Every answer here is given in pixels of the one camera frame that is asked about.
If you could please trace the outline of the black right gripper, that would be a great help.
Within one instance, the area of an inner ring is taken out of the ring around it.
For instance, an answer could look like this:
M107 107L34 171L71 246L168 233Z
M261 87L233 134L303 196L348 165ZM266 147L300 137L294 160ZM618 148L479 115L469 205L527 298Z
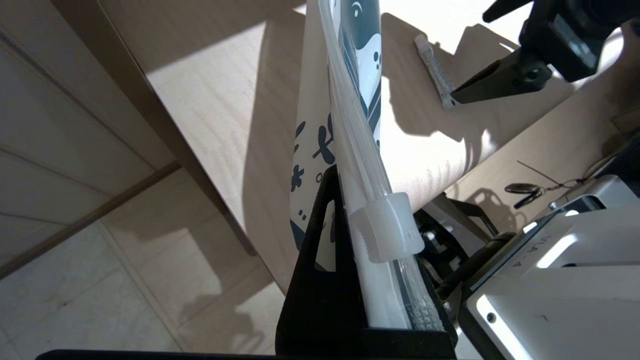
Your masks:
M482 14L491 23L532 0L495 0ZM638 18L638 0L535 0L519 35L522 48L496 60L451 92L459 104L538 92L553 68L576 82L595 75L606 39Z

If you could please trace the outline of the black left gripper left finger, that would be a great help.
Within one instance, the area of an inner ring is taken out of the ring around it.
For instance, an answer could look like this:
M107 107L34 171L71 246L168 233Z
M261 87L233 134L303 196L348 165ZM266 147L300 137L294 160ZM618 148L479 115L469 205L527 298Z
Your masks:
M338 205L337 264L316 268L327 205ZM275 336L278 356L369 356L367 321L346 221L338 167L322 176Z

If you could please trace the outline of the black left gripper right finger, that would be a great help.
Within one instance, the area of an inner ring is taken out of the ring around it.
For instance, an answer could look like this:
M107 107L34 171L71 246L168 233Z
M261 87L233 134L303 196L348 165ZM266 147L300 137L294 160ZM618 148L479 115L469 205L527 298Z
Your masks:
M450 315L448 314L441 297L437 294L436 289L434 287L434 279L431 276L429 270L425 267L422 261L418 262L418 268L420 271L420 275L422 276L422 280L425 284L427 295L427 304L434 308L438 318L438 324L446 331L448 335L457 335L457 331L455 330L455 326L450 319Z

